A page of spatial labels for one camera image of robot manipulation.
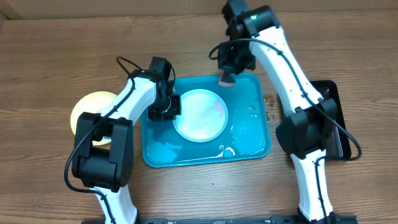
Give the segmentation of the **orange green scrub sponge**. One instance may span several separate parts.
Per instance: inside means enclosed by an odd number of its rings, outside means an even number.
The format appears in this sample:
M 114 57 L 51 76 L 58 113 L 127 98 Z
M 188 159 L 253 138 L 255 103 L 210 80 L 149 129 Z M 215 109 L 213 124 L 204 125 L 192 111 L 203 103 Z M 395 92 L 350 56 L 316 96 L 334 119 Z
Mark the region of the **orange green scrub sponge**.
M 233 78 L 232 74 L 222 71 L 220 73 L 220 79 L 218 81 L 219 86 L 223 87 L 231 87 L 236 83 L 236 80 Z

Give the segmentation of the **light green plate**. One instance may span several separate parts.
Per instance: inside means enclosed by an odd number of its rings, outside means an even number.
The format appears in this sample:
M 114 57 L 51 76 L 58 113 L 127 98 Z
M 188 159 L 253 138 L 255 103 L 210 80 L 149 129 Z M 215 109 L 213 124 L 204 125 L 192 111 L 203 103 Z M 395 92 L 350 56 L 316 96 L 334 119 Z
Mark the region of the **light green plate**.
M 208 142 L 217 138 L 228 122 L 224 100 L 206 89 L 195 89 L 181 96 L 181 114 L 173 120 L 175 130 L 192 142 Z

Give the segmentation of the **yellow plate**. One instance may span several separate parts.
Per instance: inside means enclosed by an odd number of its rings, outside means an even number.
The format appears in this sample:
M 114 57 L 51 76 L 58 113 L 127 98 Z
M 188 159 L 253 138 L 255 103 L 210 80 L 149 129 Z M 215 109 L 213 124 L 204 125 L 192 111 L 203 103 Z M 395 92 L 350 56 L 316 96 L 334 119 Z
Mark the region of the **yellow plate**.
M 97 113 L 108 106 L 116 97 L 117 95 L 108 91 L 96 91 L 80 99 L 74 106 L 70 116 L 72 133 L 76 134 L 77 120 L 83 112 Z

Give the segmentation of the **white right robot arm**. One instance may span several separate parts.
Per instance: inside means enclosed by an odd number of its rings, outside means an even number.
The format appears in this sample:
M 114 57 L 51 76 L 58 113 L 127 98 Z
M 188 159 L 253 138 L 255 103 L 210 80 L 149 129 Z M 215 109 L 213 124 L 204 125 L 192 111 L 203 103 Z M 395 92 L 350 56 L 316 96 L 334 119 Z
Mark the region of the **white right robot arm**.
M 269 6 L 250 9 L 245 1 L 228 1 L 221 13 L 229 41 L 215 49 L 223 72 L 220 83 L 234 84 L 234 75 L 254 70 L 260 62 L 282 104 L 284 119 L 275 133 L 295 166 L 300 221 L 338 223 L 325 175 L 326 140 L 333 134 L 336 103 L 324 99 L 305 76 Z

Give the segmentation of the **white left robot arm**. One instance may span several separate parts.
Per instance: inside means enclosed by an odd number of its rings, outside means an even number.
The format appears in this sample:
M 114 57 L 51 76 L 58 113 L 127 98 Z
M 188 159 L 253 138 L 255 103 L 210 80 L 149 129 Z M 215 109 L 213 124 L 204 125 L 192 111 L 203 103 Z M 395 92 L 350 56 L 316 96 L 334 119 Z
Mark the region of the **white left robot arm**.
M 153 57 L 147 70 L 137 67 L 127 72 L 126 87 L 109 105 L 79 115 L 64 181 L 74 192 L 96 195 L 105 215 L 103 223 L 139 223 L 127 186 L 134 165 L 134 125 L 143 112 L 157 122 L 180 115 L 174 84 L 172 64 Z

